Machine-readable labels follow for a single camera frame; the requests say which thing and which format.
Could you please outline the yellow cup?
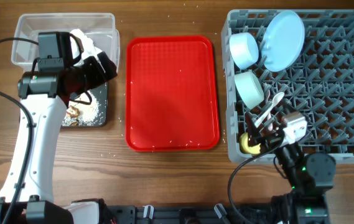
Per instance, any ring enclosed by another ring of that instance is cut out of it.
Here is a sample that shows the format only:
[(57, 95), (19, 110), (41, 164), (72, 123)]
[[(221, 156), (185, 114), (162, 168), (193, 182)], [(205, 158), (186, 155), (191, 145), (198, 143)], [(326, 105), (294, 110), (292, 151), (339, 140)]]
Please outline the yellow cup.
[(261, 152), (261, 145), (257, 144), (255, 146), (249, 146), (249, 136), (244, 133), (239, 138), (240, 151), (245, 154), (258, 155)]

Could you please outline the white napkin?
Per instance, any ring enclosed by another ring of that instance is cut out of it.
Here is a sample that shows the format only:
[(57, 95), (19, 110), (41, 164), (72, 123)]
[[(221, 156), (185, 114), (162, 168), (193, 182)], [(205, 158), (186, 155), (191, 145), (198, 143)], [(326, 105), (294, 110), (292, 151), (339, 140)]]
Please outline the white napkin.
[(82, 48), (82, 58), (75, 65), (82, 65), (83, 60), (90, 56), (94, 56), (94, 58), (99, 61), (98, 54), (101, 53), (102, 50), (94, 46), (91, 38), (85, 35), (80, 29), (74, 29), (70, 33), (78, 38), (79, 45)]

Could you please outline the food scraps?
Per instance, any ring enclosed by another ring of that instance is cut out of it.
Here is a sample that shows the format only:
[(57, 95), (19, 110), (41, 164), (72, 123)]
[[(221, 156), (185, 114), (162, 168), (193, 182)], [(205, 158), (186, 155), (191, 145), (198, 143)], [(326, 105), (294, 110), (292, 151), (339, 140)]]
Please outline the food scraps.
[(74, 101), (69, 102), (66, 115), (62, 121), (63, 127), (94, 127), (105, 123), (105, 104), (91, 91), (88, 91), (91, 103), (84, 105)]

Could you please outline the mint green bowl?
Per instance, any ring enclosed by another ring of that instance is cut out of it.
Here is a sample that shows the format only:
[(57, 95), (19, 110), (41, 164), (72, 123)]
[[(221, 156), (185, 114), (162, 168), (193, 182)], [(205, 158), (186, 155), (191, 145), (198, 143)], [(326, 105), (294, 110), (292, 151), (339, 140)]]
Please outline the mint green bowl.
[(264, 100), (264, 92), (252, 71), (235, 75), (235, 87), (246, 107), (251, 110)]

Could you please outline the white plastic spoon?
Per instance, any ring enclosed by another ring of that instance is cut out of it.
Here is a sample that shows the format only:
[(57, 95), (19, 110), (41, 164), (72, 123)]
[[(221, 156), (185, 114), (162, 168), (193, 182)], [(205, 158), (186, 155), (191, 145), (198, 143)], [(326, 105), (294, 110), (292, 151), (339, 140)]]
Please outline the white plastic spoon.
[(254, 122), (254, 125), (258, 128), (259, 125), (268, 117), (272, 109), (277, 106), (279, 102), (284, 98), (285, 93), (280, 92), (274, 95), (273, 99), (266, 104), (265, 109), (261, 112), (258, 119)]

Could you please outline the light blue bowl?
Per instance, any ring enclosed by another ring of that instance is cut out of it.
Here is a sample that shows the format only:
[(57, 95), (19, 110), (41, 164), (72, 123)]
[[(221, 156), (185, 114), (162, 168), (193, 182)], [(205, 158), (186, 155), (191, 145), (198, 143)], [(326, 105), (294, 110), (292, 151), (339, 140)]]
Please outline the light blue bowl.
[(241, 70), (252, 66), (259, 58), (257, 42), (248, 32), (231, 35), (230, 52), (234, 63)]

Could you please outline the light blue plate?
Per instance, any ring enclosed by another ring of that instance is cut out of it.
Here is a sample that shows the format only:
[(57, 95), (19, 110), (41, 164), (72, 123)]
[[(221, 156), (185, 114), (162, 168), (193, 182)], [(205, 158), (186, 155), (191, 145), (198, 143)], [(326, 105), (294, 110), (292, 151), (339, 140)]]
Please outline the light blue plate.
[(268, 25), (261, 49), (264, 66), (271, 72), (290, 67), (300, 55), (305, 40), (302, 19), (294, 11), (281, 11)]

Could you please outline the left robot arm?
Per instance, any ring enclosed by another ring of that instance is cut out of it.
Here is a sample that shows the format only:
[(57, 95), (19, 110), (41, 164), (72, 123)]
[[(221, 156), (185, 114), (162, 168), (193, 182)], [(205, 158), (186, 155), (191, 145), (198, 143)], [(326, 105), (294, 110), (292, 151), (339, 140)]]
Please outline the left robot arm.
[(0, 223), (110, 223), (102, 199), (54, 204), (52, 174), (57, 139), (70, 97), (117, 76), (104, 52), (75, 59), (38, 58), (18, 84), (21, 119), (9, 175), (0, 191)]

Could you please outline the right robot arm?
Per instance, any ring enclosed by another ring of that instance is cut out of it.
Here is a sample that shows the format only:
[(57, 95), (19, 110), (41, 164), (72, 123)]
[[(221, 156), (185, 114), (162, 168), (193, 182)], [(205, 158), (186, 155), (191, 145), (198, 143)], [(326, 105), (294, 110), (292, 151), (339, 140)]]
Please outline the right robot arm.
[(261, 146), (263, 154), (272, 152), (291, 185), (288, 194), (273, 196), (268, 223), (330, 223), (326, 191), (333, 188), (335, 159), (321, 152), (305, 155), (298, 145), (307, 131), (307, 120), (300, 112), (282, 117), (274, 133), (263, 136), (250, 114), (245, 114), (248, 145)]

